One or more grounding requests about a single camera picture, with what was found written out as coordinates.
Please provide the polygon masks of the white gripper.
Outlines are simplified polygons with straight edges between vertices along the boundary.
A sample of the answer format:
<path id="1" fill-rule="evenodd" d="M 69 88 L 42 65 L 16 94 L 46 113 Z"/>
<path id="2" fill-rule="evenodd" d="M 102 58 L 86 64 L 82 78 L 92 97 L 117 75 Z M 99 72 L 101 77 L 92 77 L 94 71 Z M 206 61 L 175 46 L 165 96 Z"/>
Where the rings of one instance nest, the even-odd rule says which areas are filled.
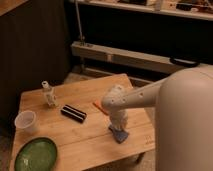
<path id="1" fill-rule="evenodd" d="M 110 121 L 116 130 L 125 130 L 128 120 L 128 114 L 125 110 L 112 111 Z"/>

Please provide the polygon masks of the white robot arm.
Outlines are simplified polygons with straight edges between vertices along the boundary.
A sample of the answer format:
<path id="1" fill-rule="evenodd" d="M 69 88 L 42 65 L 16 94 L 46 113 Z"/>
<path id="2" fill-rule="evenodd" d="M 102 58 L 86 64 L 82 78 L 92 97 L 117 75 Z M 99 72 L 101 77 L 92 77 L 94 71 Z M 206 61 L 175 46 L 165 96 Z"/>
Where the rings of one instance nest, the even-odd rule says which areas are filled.
<path id="1" fill-rule="evenodd" d="M 111 116 L 155 108 L 156 171 L 213 171 L 213 66 L 183 69 L 131 91 L 115 86 L 101 105 Z"/>

